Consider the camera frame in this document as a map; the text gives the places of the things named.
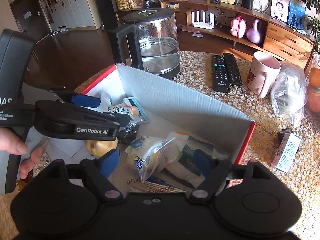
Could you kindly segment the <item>person left hand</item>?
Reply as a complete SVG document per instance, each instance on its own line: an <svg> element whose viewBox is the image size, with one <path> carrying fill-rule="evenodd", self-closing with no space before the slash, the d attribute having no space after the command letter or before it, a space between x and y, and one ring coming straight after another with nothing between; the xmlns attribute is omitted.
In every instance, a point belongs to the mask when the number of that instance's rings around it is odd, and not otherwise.
<svg viewBox="0 0 320 240"><path fill-rule="evenodd" d="M38 164L48 145L48 138L44 137L39 144L31 151L30 157L20 164L20 178L25 179L28 173ZM12 131L1 128L1 151L6 151L14 155L23 155L28 153L29 148Z"/></svg>

